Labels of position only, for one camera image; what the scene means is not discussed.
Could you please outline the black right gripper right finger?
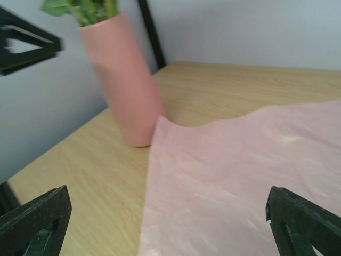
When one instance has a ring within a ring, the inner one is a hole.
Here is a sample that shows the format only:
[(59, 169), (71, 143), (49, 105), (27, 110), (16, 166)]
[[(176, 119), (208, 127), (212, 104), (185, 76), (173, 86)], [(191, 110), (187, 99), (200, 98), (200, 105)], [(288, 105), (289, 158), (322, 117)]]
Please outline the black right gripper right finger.
[(280, 255), (340, 255), (339, 216), (275, 186), (265, 210)]

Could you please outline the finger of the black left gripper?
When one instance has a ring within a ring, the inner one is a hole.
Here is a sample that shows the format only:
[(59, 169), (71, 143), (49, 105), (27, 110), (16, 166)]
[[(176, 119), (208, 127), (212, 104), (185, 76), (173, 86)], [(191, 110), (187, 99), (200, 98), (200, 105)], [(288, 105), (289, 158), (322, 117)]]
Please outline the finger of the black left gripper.
[(1, 8), (1, 76), (55, 58), (62, 39)]

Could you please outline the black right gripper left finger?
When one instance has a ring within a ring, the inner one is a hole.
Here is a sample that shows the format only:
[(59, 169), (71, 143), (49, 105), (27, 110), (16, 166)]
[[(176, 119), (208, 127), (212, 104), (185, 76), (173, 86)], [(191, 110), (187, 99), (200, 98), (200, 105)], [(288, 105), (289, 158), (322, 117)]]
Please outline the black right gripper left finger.
[(59, 255), (71, 212), (63, 185), (1, 216), (1, 255)]

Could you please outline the white rose stem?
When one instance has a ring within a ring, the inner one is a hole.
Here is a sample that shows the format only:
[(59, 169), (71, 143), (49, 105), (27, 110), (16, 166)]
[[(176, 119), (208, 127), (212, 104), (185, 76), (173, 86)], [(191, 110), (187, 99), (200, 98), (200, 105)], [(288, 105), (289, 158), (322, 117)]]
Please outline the white rose stem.
[(73, 16), (81, 27), (111, 19), (120, 14), (119, 1), (44, 0), (40, 10), (54, 17)]

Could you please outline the pink wrapping paper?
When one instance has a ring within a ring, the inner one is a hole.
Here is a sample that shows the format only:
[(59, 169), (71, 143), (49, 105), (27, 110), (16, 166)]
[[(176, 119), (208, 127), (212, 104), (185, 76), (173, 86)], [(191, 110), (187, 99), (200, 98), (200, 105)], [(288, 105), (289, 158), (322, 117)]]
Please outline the pink wrapping paper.
[(269, 106), (199, 127), (158, 121), (139, 255), (277, 255), (284, 187), (340, 215), (340, 102)]

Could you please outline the pink cylindrical vase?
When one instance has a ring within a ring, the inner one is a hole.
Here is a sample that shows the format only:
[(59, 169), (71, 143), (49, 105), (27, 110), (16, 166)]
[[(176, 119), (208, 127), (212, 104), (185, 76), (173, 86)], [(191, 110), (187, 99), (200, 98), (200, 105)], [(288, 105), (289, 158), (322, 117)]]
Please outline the pink cylindrical vase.
[(149, 146), (157, 121), (166, 112), (128, 19), (121, 13), (79, 30), (125, 141), (134, 147)]

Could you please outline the left black frame post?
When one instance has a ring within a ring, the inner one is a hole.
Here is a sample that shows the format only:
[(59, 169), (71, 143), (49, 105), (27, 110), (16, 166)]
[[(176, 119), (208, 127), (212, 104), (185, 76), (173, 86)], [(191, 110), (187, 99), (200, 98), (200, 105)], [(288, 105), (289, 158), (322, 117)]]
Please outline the left black frame post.
[(166, 60), (158, 37), (157, 29), (149, 8), (148, 1), (137, 0), (137, 3), (139, 5), (143, 23), (147, 31), (147, 35), (149, 38), (149, 42), (153, 51), (157, 67), (158, 69), (162, 69), (166, 66)]

